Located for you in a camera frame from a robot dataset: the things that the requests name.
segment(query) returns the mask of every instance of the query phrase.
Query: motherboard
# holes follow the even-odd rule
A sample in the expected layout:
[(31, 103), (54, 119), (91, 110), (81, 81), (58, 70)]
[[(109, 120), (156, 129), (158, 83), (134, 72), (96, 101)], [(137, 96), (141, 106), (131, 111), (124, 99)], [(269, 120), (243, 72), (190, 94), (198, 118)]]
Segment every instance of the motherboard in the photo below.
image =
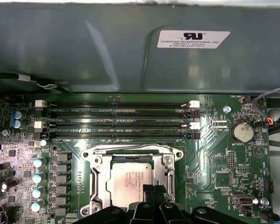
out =
[[(266, 112), (266, 101), (258, 107)], [(167, 164), (175, 158), (168, 171), (174, 172), (170, 199), (187, 212), (207, 206), (247, 223), (267, 223), (261, 214), (272, 210), (274, 191), (267, 127), (251, 96), (0, 96), (0, 224), (71, 224), (83, 218), (85, 206), (96, 200), (91, 167), (104, 171), (103, 157), (88, 160), (89, 152), (114, 153), (116, 147), (118, 154), (129, 149), (133, 155), (138, 148), (174, 152), (163, 158)], [(111, 201), (120, 205), (120, 186), (134, 180), (140, 186), (151, 175), (145, 169), (156, 166), (146, 160), (134, 166), (129, 159), (109, 168), (116, 195)], [(123, 179), (112, 172), (116, 168), (124, 170)], [(139, 188), (133, 200), (141, 201), (140, 193)]]

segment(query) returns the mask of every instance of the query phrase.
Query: green circuit board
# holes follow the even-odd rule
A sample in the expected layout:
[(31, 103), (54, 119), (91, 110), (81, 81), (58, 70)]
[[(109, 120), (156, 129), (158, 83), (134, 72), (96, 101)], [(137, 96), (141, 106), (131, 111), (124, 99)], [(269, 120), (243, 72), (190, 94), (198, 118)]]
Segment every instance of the green circuit board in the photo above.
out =
[[(59, 120), (52, 120), (52, 124), (62, 121), (58, 128), (50, 127), (56, 134), (49, 140), (49, 144), (42, 147), (35, 139), (35, 134), (30, 127), (38, 120), (35, 117), (35, 100), (44, 100), (57, 105), (53, 112), (63, 112)], [(162, 128), (178, 123), (167, 111), (162, 110), (164, 105), (182, 105), (192, 100), (199, 101), (200, 116), (189, 118), (188, 122), (199, 122), (200, 129), (191, 131), (200, 133), (199, 139), (183, 138), (179, 128)], [(142, 117), (131, 111), (127, 118), (120, 118), (123, 124), (122, 130), (129, 134), (119, 137), (111, 135), (108, 128), (102, 129), (99, 125), (81, 127), (80, 114), (89, 112), (89, 105), (126, 104), (126, 107), (134, 104), (156, 105), (159, 117), (148, 110)], [(72, 108), (71, 105), (84, 105), (84, 107)], [(231, 112), (224, 112), (224, 107), (229, 106)], [(260, 101), (259, 107), (266, 111), (266, 102)], [(13, 128), (13, 113), (21, 111), (26, 114), (25, 126), (22, 129)], [(99, 119), (119, 118), (99, 116)], [(0, 190), (0, 205), (13, 207), (14, 220), (17, 224), (65, 224), (73, 223), (82, 217), (79, 215), (81, 206), (89, 202), (90, 197), (90, 171), (89, 163), (81, 158), (81, 152), (95, 145), (101, 144), (167, 144), (181, 149), (185, 156), (175, 164), (175, 201), (185, 206), (187, 212), (191, 212), (197, 206), (207, 206), (230, 216), (241, 219), (247, 223), (266, 223), (259, 218), (259, 211), (272, 208), (271, 191), (266, 189), (270, 182), (270, 157), (268, 146), (268, 132), (264, 126), (252, 126), (254, 135), (247, 143), (236, 142), (231, 137), (230, 129), (238, 121), (261, 122), (261, 117), (255, 113), (250, 102), (244, 102), (242, 95), (190, 95), (190, 94), (38, 94), (20, 96), (0, 96), (0, 163), (6, 163), (8, 169), (0, 171), (0, 186), (10, 179), (19, 180), (19, 184), (8, 192)], [(145, 128), (141, 125), (156, 124), (158, 128)], [(8, 130), (8, 136), (2, 136), (2, 131)], [(56, 153), (70, 152), (71, 185), (69, 210), (66, 216), (51, 216), (52, 206), (50, 192), (52, 181), (50, 178), (54, 162), (51, 158)], [(37, 157), (45, 157), (48, 164), (36, 169), (33, 161)], [(32, 182), (32, 176), (37, 172), (44, 172), (47, 179), (40, 184)], [(35, 199), (31, 196), (33, 189), (44, 186), (47, 194), (42, 196), (45, 206), (39, 212), (31, 211), (31, 204)], [(233, 192), (252, 194), (259, 201), (268, 199), (270, 204), (261, 204), (251, 207), (252, 214), (249, 217), (242, 212), (240, 206), (232, 199)]]

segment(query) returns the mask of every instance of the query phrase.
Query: ul logo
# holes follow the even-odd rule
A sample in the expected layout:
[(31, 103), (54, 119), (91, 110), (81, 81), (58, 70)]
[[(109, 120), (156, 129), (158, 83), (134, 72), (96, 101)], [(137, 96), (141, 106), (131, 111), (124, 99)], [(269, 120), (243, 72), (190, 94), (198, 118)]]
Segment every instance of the ul logo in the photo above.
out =
[(184, 33), (186, 40), (202, 40), (202, 33)]

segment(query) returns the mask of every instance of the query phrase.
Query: label sticker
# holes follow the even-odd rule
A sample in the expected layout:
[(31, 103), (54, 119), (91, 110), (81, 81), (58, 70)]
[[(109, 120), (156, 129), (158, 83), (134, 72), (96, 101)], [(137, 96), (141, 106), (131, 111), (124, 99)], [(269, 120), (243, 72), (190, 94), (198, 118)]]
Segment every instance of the label sticker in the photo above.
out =
[(227, 31), (162, 30), (158, 48), (215, 49), (229, 34)]

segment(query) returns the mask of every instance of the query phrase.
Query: cpu socket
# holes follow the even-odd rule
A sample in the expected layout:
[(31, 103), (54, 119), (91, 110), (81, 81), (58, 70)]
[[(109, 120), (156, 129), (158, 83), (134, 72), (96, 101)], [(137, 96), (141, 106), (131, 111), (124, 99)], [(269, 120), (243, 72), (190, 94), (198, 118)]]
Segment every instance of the cpu socket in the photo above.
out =
[(175, 162), (183, 151), (167, 145), (99, 145), (82, 152), (90, 162), (90, 201), (80, 209), (89, 216), (109, 206), (128, 209), (143, 200), (143, 184), (164, 185), (175, 200)]

